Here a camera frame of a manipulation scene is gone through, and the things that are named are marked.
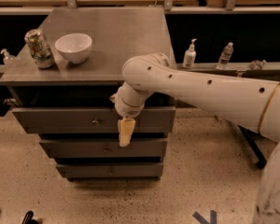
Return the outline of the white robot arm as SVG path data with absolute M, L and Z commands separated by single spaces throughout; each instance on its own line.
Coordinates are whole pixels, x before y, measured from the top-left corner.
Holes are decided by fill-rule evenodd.
M 252 224 L 280 224 L 280 82 L 173 69 L 162 53 L 122 66 L 124 83 L 111 96 L 121 119 L 119 144 L 130 144 L 137 117 L 154 92 L 211 112 L 277 143 L 259 184 Z

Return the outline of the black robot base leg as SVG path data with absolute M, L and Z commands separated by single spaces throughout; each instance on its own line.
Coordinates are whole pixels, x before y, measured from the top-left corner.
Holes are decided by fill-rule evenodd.
M 252 151 L 254 152 L 256 158 L 258 159 L 257 162 L 256 162 L 256 166 L 260 170 L 263 169 L 267 164 L 267 160 L 264 157 L 261 150 L 259 149 L 257 143 L 255 142 L 255 137 L 259 137 L 259 134 L 254 133 L 254 132 L 252 132 L 252 131 L 250 131 L 250 130 L 242 127 L 242 126 L 239 126 L 239 129 L 240 129 L 242 135 L 244 136 L 245 140 L 247 141 L 247 143 L 251 147 Z

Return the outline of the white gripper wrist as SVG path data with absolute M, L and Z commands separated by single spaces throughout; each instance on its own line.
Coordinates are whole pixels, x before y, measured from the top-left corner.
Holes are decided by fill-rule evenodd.
M 119 145 L 126 147 L 130 144 L 135 120 L 145 107 L 146 100 L 153 94 L 152 91 L 140 91 L 124 82 L 118 91 L 109 97 L 115 104 L 115 109 L 123 119 L 118 120 Z

